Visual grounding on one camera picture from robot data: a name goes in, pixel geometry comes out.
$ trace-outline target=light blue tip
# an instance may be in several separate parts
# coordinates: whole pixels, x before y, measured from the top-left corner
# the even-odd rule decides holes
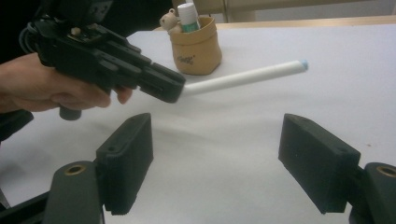
[[[308,70],[308,61],[307,60],[300,60],[300,63],[304,66],[305,70]]]

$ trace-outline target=white cylindrical container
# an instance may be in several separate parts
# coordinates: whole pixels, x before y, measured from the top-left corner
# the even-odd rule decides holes
[[[180,17],[181,28],[184,33],[190,33],[200,29],[194,3],[181,4],[177,7],[177,10]]]

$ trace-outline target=hand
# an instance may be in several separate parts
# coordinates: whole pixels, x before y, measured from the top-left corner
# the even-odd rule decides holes
[[[124,87],[114,91],[122,104],[132,95],[132,90]],[[107,107],[110,97],[94,84],[42,65],[36,53],[0,64],[0,113],[18,109],[38,112],[59,105],[75,110]]]

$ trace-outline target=wall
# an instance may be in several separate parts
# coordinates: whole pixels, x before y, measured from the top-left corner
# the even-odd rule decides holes
[[[291,7],[256,11],[256,21],[289,21],[364,16],[384,16],[393,13],[396,0],[373,0],[315,7]],[[213,15],[224,22],[221,15]]]

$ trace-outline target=black sleeve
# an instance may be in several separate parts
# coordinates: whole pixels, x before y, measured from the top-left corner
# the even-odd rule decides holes
[[[8,139],[12,134],[23,128],[33,119],[32,113],[17,110],[0,114],[0,142]]]

